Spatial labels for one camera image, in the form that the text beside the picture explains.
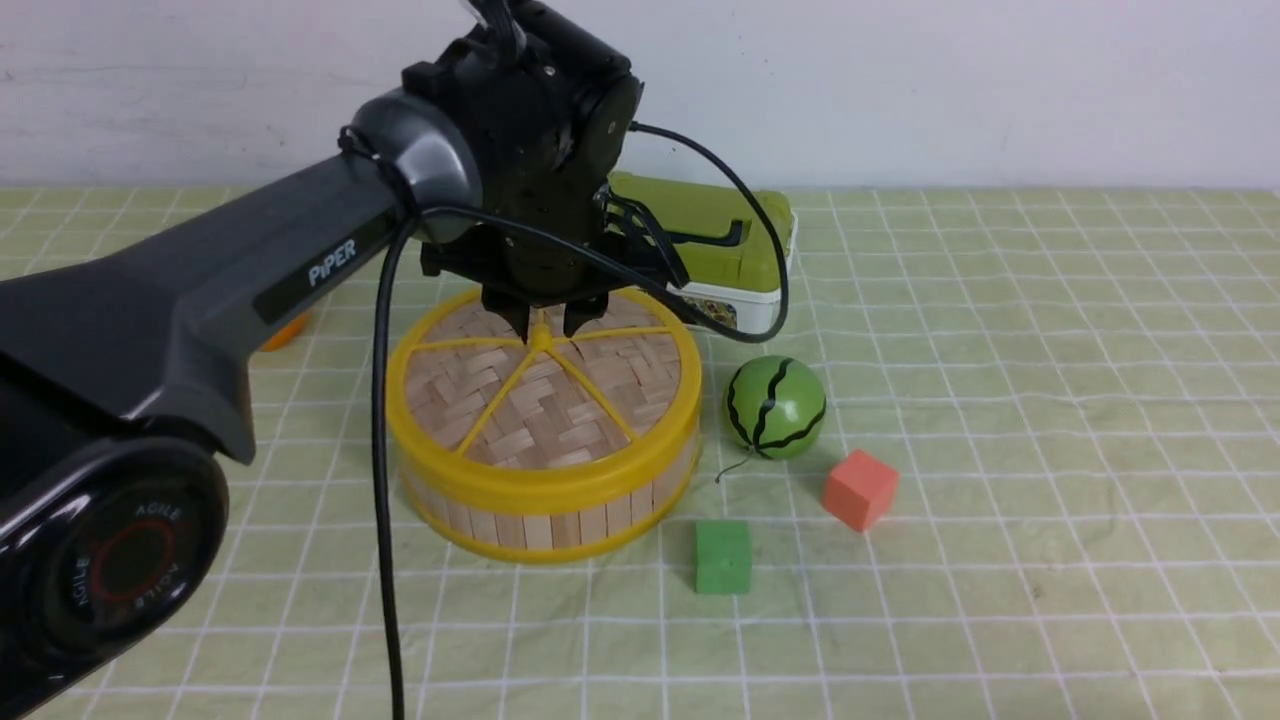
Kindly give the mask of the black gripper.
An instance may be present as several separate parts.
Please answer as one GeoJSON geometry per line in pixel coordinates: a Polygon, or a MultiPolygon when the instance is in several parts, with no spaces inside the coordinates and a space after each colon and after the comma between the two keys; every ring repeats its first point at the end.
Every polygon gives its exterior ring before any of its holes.
{"type": "Polygon", "coordinates": [[[522,343],[531,307],[564,304],[572,338],[608,313],[613,290],[686,284],[653,213],[611,187],[644,91],[631,60],[543,1],[468,9],[466,36],[402,74],[457,122],[483,184],[484,219],[425,251],[425,266],[476,281],[522,343]]]}

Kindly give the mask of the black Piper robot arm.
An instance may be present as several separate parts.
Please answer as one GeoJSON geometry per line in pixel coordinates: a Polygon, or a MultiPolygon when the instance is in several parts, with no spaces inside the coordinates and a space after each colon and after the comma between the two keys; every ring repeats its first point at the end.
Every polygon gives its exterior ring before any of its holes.
{"type": "Polygon", "coordinates": [[[687,277],[605,229],[643,97],[630,60],[539,1],[402,70],[337,155],[146,240],[3,282],[3,716],[128,651],[207,575],[229,501],[216,461],[256,452],[248,363],[412,234],[430,274],[483,287],[526,340],[573,334],[612,291],[687,277]]]}

